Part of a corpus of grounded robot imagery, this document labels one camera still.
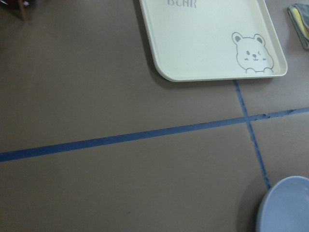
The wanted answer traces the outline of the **blue plastic plate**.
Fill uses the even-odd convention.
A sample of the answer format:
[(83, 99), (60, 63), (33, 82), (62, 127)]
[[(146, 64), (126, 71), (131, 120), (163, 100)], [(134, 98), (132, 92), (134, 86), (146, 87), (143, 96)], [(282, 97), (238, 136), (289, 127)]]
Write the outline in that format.
[(255, 230), (307, 232), (309, 179), (303, 176), (290, 176), (269, 189), (259, 205)]

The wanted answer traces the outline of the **cream bear tray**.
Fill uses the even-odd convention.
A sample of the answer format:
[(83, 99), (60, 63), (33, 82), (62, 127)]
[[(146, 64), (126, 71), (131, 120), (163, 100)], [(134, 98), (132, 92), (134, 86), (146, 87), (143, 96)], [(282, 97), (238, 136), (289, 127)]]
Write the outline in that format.
[(142, 0), (140, 8), (155, 68), (169, 81), (287, 73), (263, 0)]

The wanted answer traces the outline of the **grey yellow folded cloth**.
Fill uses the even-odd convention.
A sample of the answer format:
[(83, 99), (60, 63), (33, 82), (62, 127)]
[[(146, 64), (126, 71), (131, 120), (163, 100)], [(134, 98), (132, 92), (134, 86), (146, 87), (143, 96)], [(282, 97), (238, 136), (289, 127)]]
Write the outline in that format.
[(309, 5), (295, 3), (287, 8), (291, 22), (305, 50), (309, 49)]

